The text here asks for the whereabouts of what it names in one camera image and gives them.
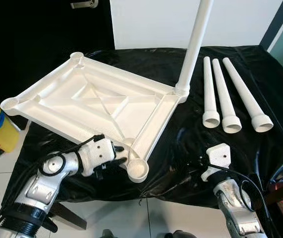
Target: black tablecloth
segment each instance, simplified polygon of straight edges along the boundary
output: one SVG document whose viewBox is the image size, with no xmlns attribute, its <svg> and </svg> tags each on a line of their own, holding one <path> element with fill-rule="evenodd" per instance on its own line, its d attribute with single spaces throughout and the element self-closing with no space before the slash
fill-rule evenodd
<svg viewBox="0 0 283 238">
<path fill-rule="evenodd" d="M 134 49 L 98 51 L 87 54 L 115 67 L 174 86 L 178 80 L 184 49 Z M 229 57 L 263 111 L 272 119 L 273 129 L 257 133 L 229 75 L 221 63 L 226 84 L 242 130 L 226 134 L 222 126 L 202 125 L 204 112 L 203 57 Z M 218 111 L 221 112 L 216 93 Z M 157 197 L 178 203 L 217 207 L 213 186 L 202 182 L 198 158 L 206 149 L 226 143 L 231 148 L 231 168 L 249 175 L 266 192 L 270 183 L 283 181 L 283 67 L 259 46 L 202 47 L 192 76 L 187 101 L 177 106 L 159 139 L 149 164 L 147 179 L 141 184 L 129 180 L 124 169 L 105 170 L 103 179 L 75 175 L 61 185 L 59 201 L 119 201 Z M 51 151 L 73 145 L 66 139 L 32 123 L 13 170 L 7 192 L 28 164 Z"/>
</svg>

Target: white plastic tube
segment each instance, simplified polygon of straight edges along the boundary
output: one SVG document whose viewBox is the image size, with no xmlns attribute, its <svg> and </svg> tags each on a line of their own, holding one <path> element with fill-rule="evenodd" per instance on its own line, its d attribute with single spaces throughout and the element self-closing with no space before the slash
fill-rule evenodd
<svg viewBox="0 0 283 238">
<path fill-rule="evenodd" d="M 190 38 L 190 43 L 186 51 L 179 81 L 175 85 L 175 89 L 174 89 L 176 95 L 178 96 L 187 97 L 189 95 L 190 81 L 192 78 L 197 56 L 199 54 L 202 45 L 203 36 L 205 33 L 208 19 L 210 17 L 213 2 L 214 0 L 200 1 L 199 9 L 196 14 L 196 19 L 192 30 L 192 35 Z"/>
<path fill-rule="evenodd" d="M 239 118 L 235 114 L 234 107 L 232 106 L 220 63 L 218 59 L 213 59 L 212 64 L 217 86 L 217 92 L 219 94 L 220 105 L 223 114 L 223 130 L 229 134 L 237 133 L 241 130 L 241 123 Z"/>
<path fill-rule="evenodd" d="M 216 109 L 211 62 L 208 56 L 204 57 L 204 114 L 203 125 L 214 128 L 220 124 L 220 115 Z"/>
<path fill-rule="evenodd" d="M 251 117 L 251 123 L 255 131 L 265 132 L 270 130 L 274 126 L 273 122 L 261 110 L 259 104 L 255 100 L 254 96 L 252 96 L 251 92 L 238 74 L 234 65 L 232 65 L 229 58 L 224 58 L 223 63 Z"/>
</svg>

